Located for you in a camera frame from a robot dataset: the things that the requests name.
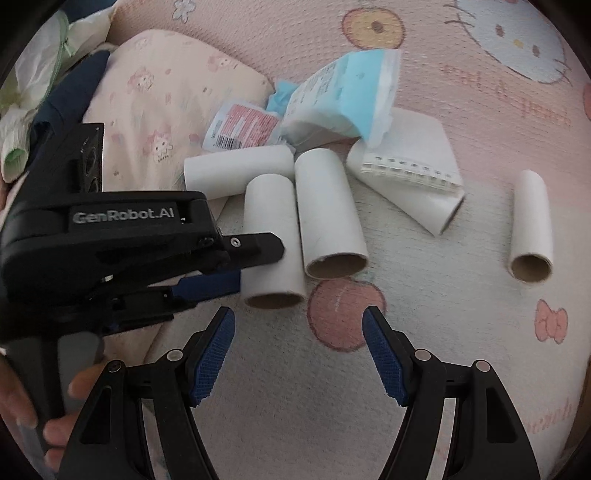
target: blue packaging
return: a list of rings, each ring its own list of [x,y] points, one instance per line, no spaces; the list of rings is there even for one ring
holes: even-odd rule
[[[320,69],[291,96],[281,134],[298,151],[343,137],[377,146],[389,130],[399,50],[351,52]]]
[[[277,80],[275,82],[275,93],[269,97],[267,103],[267,112],[275,112],[284,116],[291,95],[297,90],[298,86],[297,83],[288,82],[287,80]]]

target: human hand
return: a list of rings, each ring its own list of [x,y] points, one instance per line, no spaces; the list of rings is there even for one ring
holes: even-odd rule
[[[104,367],[104,363],[97,364],[76,375],[68,387],[70,396],[85,400]],[[17,443],[19,443],[20,435],[18,430],[14,428],[16,425],[29,429],[37,427],[38,419],[33,403],[14,370],[12,370],[6,359],[1,356],[0,415]],[[56,472],[59,470],[65,447],[77,418],[78,413],[75,413],[60,419],[50,420],[43,429],[46,442],[54,447],[47,451],[45,460],[47,465]]]
[[[96,364],[77,374],[68,386],[68,394],[77,400],[86,400],[105,365],[106,363]],[[43,428],[45,441],[55,447],[45,454],[45,463],[55,472],[60,469],[66,445],[79,414],[80,412],[77,412],[60,419],[49,420]]]

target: pink bow print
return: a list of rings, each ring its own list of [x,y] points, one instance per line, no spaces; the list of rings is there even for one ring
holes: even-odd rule
[[[557,344],[564,342],[569,326],[569,315],[564,309],[556,312],[544,300],[538,301],[535,310],[535,336],[540,342],[553,338]]]

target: tube opening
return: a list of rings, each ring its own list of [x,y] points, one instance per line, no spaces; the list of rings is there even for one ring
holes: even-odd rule
[[[310,263],[307,273],[313,278],[322,280],[350,277],[363,270],[367,263],[368,259],[360,255],[337,254]]]
[[[517,280],[540,282],[548,279],[552,265],[547,258],[539,255],[522,255],[511,262],[511,273]]]
[[[244,303],[255,309],[277,310],[293,307],[302,300],[304,297],[297,293],[269,293],[245,299]]]

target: dark blue cloth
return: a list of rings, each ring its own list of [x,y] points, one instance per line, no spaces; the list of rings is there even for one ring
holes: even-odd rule
[[[105,8],[111,7],[115,0],[67,0],[62,6],[70,23],[86,18]]]
[[[105,74],[109,55],[108,51],[99,51],[85,58],[51,91],[33,120],[28,164],[43,153],[51,137],[82,121]]]

